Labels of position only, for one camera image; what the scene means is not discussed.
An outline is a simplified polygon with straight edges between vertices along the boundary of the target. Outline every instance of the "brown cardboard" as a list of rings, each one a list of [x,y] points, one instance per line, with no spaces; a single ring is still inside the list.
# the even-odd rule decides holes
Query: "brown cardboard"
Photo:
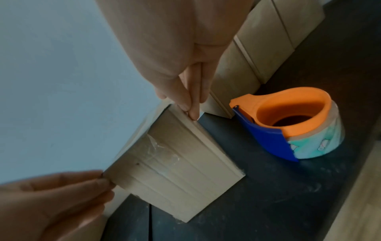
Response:
[[[294,52],[271,0],[261,0],[254,7],[235,41],[262,83]]]
[[[234,112],[229,107],[230,100],[245,94],[254,94],[260,85],[249,63],[232,42],[220,59],[210,96],[205,103],[201,104],[201,110],[232,118]]]
[[[325,18],[318,0],[273,0],[296,48]]]
[[[171,105],[104,176],[188,222],[244,174],[196,121]]]

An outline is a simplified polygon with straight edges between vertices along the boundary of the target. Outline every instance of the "wooden floor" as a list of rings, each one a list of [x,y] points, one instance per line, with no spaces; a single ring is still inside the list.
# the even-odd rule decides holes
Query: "wooden floor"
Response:
[[[324,240],[381,240],[381,141],[375,143]]]

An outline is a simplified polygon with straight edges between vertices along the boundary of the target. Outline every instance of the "white wall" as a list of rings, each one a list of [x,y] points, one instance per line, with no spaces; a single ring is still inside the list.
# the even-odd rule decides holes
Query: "white wall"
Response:
[[[93,0],[2,0],[0,36],[0,183],[106,169],[159,103]]]

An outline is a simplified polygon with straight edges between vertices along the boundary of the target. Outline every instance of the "human hand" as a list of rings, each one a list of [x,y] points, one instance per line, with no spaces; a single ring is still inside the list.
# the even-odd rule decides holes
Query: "human hand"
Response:
[[[246,19],[253,0],[97,2],[157,95],[170,98],[197,120],[219,59]]]
[[[4,241],[56,241],[100,216],[115,185],[102,171],[52,174],[0,185]]]

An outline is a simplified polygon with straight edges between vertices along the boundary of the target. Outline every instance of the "person's right hand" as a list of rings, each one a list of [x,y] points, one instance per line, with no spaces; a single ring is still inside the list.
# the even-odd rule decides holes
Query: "person's right hand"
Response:
[[[115,187],[102,171],[67,172],[0,185],[4,241],[57,241],[100,216]]]
[[[219,59],[253,0],[97,0],[128,56],[160,98],[196,120]]]

